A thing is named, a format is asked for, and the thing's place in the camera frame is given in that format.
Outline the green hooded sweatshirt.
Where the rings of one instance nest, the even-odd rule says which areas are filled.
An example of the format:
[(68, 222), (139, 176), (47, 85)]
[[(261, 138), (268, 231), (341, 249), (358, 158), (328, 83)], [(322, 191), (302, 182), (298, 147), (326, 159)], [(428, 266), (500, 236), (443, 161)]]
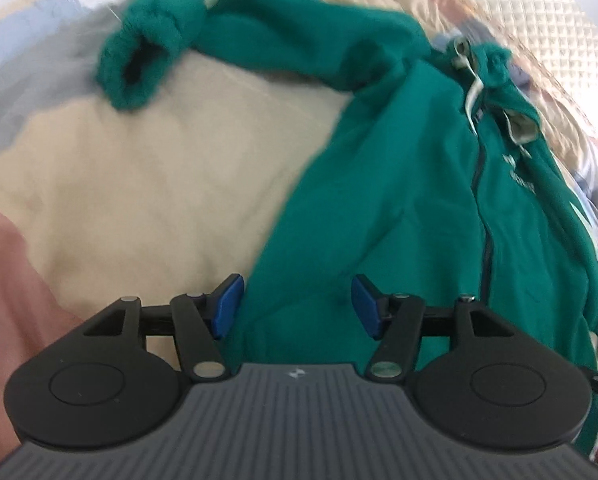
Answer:
[(102, 47), (118, 110), (194, 49), (351, 94), (221, 345), (245, 363), (369, 363), (354, 275), (448, 307), (473, 295), (577, 365), (598, 360), (598, 250), (495, 44), (433, 48), (409, 15), (320, 0), (135, 0)]

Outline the patchwork checked quilt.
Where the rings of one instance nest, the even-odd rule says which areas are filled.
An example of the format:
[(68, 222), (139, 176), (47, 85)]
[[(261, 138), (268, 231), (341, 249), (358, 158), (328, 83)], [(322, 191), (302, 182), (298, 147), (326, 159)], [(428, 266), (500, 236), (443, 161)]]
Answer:
[[(500, 41), (530, 84), (544, 133), (598, 236), (598, 138), (516, 40), (462, 0), (326, 0), (409, 14), (430, 39)], [(0, 22), (0, 461), (18, 445), (12, 372), (131, 292), (145, 304), (249, 274), (299, 176), (347, 98), (286, 75), (186, 53), (153, 104), (114, 110), (94, 81), (121, 0), (42, 32), (29, 10)]]

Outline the cream quilted headboard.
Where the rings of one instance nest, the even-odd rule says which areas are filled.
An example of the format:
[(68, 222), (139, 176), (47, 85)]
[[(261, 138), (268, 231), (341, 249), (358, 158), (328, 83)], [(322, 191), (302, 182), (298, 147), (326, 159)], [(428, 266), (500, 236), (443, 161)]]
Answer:
[(598, 138), (598, 26), (576, 0), (462, 0), (516, 40)]

